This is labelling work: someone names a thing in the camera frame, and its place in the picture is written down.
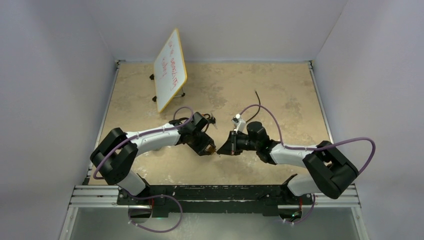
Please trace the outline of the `brass padlock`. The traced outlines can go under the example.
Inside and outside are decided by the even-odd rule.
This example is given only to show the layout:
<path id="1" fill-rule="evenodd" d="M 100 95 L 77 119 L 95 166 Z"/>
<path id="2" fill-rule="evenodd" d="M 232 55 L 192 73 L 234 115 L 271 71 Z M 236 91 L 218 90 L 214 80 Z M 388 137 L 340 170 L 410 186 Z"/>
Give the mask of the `brass padlock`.
<path id="1" fill-rule="evenodd" d="M 207 155 L 213 155 L 216 152 L 216 147 L 214 145 L 209 145 L 205 149 L 205 152 L 207 153 Z"/>

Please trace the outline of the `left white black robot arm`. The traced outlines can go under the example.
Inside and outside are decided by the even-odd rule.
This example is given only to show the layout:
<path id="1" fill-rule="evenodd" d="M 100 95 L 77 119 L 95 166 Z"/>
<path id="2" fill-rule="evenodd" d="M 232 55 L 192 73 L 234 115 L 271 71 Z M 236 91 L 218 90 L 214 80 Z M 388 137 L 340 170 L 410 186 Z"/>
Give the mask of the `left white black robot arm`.
<path id="1" fill-rule="evenodd" d="M 216 151 L 214 140 L 204 132 L 207 118 L 195 112 L 191 117 L 173 119 L 144 131 L 124 132 L 112 129 L 91 153 L 89 159 L 108 185 L 117 185 L 129 193 L 138 205 L 149 199 L 150 185 L 132 171 L 135 159 L 146 152 L 163 147 L 188 145 L 198 156 L 210 156 Z"/>

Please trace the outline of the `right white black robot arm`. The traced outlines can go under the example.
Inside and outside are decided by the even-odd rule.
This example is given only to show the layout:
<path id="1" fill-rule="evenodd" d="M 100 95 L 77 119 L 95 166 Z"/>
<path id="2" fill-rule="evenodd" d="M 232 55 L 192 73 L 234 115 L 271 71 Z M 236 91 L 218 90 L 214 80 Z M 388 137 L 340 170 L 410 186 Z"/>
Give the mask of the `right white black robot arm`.
<path id="1" fill-rule="evenodd" d="M 269 137 L 261 122 L 250 122 L 246 129 L 246 133 L 231 130 L 217 154 L 238 156 L 244 151 L 254 151 L 266 164 L 307 169 L 307 174 L 293 174 L 283 183 L 280 196 L 288 204 L 305 194 L 322 193 L 338 199 L 359 176 L 357 167 L 340 150 L 329 147 L 329 141 L 315 147 L 283 146 Z"/>

